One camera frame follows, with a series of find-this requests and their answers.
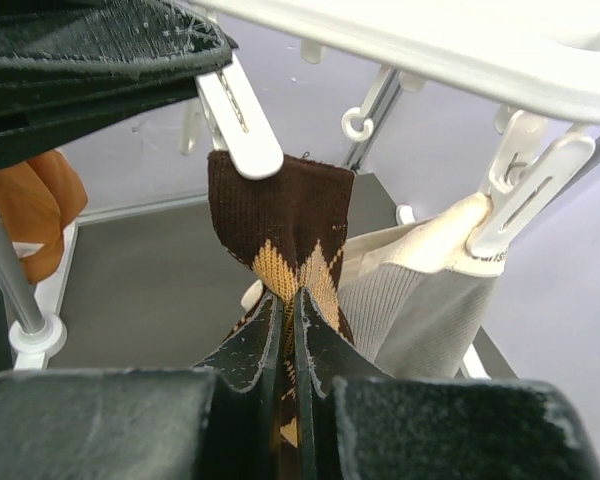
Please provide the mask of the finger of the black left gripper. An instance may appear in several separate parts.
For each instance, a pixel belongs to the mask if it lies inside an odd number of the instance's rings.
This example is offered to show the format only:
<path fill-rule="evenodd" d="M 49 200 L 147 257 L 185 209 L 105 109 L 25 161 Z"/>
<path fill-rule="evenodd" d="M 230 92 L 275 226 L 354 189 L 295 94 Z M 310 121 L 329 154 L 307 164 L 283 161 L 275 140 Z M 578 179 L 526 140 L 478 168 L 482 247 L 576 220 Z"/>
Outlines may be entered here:
<path fill-rule="evenodd" d="M 173 1 L 0 1 L 0 169 L 197 97 L 237 47 Z"/>

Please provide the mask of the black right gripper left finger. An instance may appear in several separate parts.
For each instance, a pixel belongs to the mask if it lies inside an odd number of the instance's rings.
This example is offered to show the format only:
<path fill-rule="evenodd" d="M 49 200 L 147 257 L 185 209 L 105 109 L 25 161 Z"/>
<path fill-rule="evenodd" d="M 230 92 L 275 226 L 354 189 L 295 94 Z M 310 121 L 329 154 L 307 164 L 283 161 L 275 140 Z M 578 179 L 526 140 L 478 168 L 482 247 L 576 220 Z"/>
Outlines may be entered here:
<path fill-rule="evenodd" d="M 282 303 L 184 369 L 0 375 L 0 479 L 274 479 Z"/>

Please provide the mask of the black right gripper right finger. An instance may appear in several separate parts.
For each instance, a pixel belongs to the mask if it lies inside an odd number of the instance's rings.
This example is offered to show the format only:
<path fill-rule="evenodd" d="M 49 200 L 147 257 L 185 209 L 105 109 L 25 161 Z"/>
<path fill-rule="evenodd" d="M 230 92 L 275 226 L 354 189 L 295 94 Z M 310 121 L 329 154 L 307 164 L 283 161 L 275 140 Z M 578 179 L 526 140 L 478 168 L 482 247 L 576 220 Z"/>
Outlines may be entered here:
<path fill-rule="evenodd" d="M 307 290 L 294 336 L 304 479 L 600 479 L 577 412 L 550 384 L 392 378 Z"/>

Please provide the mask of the orange sock with cream cuff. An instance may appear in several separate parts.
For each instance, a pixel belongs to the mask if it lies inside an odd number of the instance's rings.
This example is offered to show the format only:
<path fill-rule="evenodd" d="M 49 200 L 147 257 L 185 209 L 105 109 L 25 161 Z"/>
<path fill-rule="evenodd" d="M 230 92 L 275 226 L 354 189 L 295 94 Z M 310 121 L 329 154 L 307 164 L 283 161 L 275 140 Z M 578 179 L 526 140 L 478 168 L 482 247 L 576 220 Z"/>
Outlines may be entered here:
<path fill-rule="evenodd" d="M 58 150 L 0 170 L 0 216 L 29 283 L 58 269 L 64 231 L 87 203 L 79 175 Z"/>

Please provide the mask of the cream white ribbed sock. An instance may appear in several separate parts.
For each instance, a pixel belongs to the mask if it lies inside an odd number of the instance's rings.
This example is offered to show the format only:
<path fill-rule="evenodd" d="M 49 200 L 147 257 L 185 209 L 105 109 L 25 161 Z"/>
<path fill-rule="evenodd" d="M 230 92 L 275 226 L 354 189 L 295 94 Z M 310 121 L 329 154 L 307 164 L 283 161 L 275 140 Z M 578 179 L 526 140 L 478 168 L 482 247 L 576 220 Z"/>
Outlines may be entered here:
<path fill-rule="evenodd" d="M 478 258 L 467 247 L 491 210 L 475 193 L 431 219 L 348 239 L 338 284 L 309 275 L 326 321 L 348 321 L 358 352 L 393 377 L 454 377 L 504 271 L 504 252 Z"/>

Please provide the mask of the white hanger clip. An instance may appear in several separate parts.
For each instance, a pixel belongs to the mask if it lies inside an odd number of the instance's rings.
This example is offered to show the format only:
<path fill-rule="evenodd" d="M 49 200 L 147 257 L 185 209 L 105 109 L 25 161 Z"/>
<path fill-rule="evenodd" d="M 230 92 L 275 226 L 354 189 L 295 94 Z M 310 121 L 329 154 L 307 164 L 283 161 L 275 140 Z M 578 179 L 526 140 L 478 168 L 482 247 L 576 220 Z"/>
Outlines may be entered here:
<path fill-rule="evenodd" d="M 232 63 L 196 78 L 212 145 L 227 151 L 237 172 L 249 180 L 275 175 L 284 153 L 236 55 Z"/>
<path fill-rule="evenodd" d="M 508 249 L 593 156 L 596 142 L 584 126 L 570 127 L 541 150 L 548 124 L 543 116 L 511 107 L 496 115 L 502 140 L 479 187 L 492 209 L 468 239 L 473 256 L 490 258 Z"/>

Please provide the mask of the brown orange argyle sock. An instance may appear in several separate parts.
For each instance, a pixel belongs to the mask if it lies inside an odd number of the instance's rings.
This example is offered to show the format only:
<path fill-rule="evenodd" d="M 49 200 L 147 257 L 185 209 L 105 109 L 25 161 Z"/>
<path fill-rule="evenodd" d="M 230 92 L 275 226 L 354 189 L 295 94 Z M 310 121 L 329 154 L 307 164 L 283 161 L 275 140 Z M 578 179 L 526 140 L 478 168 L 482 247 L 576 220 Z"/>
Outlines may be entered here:
<path fill-rule="evenodd" d="M 228 152 L 208 156 L 208 198 L 218 239 L 284 305 L 280 432 L 291 446 L 298 444 L 293 326 L 298 291 L 308 289 L 324 321 L 353 339 L 337 298 L 353 183 L 350 170 L 290 155 L 275 175 L 248 180 Z"/>

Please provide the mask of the white plastic clip hanger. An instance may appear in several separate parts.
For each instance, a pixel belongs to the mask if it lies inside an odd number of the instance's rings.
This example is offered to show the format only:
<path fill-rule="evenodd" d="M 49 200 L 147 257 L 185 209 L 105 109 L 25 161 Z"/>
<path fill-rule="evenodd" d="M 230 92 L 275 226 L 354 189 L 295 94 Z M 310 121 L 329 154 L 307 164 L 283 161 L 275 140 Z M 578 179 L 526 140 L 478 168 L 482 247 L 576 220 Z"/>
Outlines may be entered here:
<path fill-rule="evenodd" d="M 550 118 L 600 124 L 600 1 L 204 1 Z"/>

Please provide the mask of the white hanger hook link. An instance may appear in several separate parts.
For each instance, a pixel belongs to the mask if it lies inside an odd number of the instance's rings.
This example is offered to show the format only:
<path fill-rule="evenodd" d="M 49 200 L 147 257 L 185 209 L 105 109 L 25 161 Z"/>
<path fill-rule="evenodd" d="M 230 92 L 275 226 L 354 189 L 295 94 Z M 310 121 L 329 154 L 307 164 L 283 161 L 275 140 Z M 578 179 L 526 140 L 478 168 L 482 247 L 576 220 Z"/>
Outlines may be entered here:
<path fill-rule="evenodd" d="M 390 79 L 395 70 L 389 66 L 381 66 L 369 87 L 369 90 L 360 106 L 351 107 L 341 118 L 341 128 L 347 138 L 353 142 L 368 140 L 374 131 L 374 120 L 371 110 L 376 100 L 379 99 L 385 83 Z"/>

